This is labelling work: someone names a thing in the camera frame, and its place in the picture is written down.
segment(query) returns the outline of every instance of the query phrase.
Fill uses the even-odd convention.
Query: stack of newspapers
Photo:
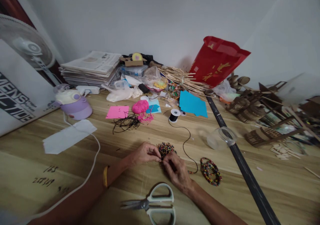
[[[61,64],[59,70],[70,85],[108,86],[117,77],[120,56],[92,51],[84,58]]]

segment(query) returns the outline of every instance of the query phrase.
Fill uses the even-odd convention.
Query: blue paper
[[[161,113],[161,108],[159,105],[159,100],[149,100],[149,109],[147,109],[147,113]]]
[[[187,91],[180,92],[179,104],[181,110],[186,113],[194,113],[196,116],[201,115],[208,117],[206,102]]]

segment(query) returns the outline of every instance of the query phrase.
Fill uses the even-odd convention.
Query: scissors blade
[[[137,201],[125,201],[122,204],[126,206],[120,207],[121,209],[132,209],[132,210],[139,210],[139,209],[148,209],[149,208],[149,201],[148,200],[137,200]]]

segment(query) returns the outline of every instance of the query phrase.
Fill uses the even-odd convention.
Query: clear plastic jar
[[[213,133],[207,136],[207,143],[214,150],[223,150],[234,145],[237,138],[238,137],[231,129],[221,127],[217,128]]]

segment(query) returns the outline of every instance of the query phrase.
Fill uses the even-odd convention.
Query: red bag
[[[234,71],[251,52],[240,49],[233,42],[213,36],[203,39],[204,45],[194,60],[190,73],[197,82],[216,87]]]

